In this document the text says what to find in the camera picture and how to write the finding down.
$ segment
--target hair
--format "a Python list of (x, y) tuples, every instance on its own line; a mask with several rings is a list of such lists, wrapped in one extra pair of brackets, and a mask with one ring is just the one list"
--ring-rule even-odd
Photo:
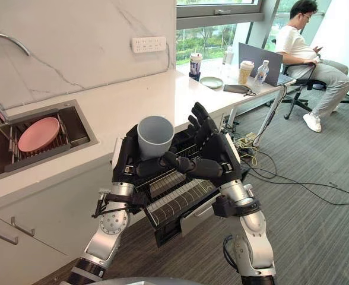
[(306, 14), (317, 12), (316, 0), (298, 0), (291, 9), (290, 19), (296, 16), (298, 13)]

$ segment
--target water bottle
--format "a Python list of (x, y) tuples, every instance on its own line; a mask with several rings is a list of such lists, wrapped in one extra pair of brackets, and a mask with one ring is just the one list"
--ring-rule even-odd
[(256, 76), (253, 82), (256, 91), (260, 91), (260, 87), (263, 85), (265, 78), (267, 77), (269, 71), (268, 63), (269, 61), (264, 60), (263, 64), (258, 68), (258, 71), (256, 72)]
[(222, 59), (222, 67), (221, 67), (222, 77), (229, 77), (233, 57), (234, 57), (233, 47), (229, 46), (227, 47), (227, 50), (224, 52), (224, 56)]

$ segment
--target sink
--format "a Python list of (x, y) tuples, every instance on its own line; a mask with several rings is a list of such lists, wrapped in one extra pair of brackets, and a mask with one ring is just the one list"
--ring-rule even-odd
[[(22, 133), (46, 117), (58, 119), (58, 136), (41, 150), (30, 153), (20, 151), (17, 144)], [(0, 179), (96, 143), (76, 100), (19, 114), (11, 117), (7, 125), (0, 125)]]

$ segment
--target floor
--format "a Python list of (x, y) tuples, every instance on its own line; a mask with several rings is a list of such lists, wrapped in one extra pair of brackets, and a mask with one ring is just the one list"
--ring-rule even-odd
[[(310, 106), (323, 95), (305, 92)], [(305, 113), (295, 107), (289, 120), (283, 118), (288, 104), (281, 104), (266, 130), (260, 151), (270, 155), (281, 176), (299, 182), (323, 183), (349, 191), (349, 104), (322, 120), (322, 133), (307, 128)], [(237, 118), (242, 135), (259, 129), (267, 107)], [(274, 172), (273, 162), (258, 153), (256, 168)], [(266, 172), (257, 170), (262, 175)], [(275, 255), (278, 284), (349, 284), (349, 194), (319, 185), (290, 184), (282, 178), (258, 179), (250, 171), (245, 183), (253, 185), (267, 221), (267, 235)], [(236, 220), (211, 217), (189, 235), (176, 237), (156, 247), (153, 230), (143, 219), (131, 226), (106, 278), (166, 276), (202, 284), (241, 284), (240, 276), (222, 254), (225, 236), (234, 232)], [(68, 276), (73, 262), (35, 285), (59, 284)]]

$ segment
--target pink plate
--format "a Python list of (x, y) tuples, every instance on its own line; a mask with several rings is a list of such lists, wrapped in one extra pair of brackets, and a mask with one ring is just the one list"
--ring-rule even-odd
[(47, 117), (35, 122), (21, 135), (18, 147), (23, 152), (36, 151), (50, 144), (60, 130), (56, 118)]

